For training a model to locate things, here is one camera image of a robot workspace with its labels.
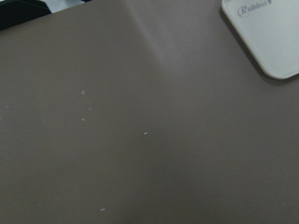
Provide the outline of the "cream rabbit tray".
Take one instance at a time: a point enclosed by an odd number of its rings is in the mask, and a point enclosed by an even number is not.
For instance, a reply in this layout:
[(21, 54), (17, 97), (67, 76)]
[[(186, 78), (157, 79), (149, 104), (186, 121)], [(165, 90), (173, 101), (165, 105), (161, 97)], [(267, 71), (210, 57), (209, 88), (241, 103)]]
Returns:
[(299, 73), (297, 0), (223, 0), (221, 8), (266, 75)]

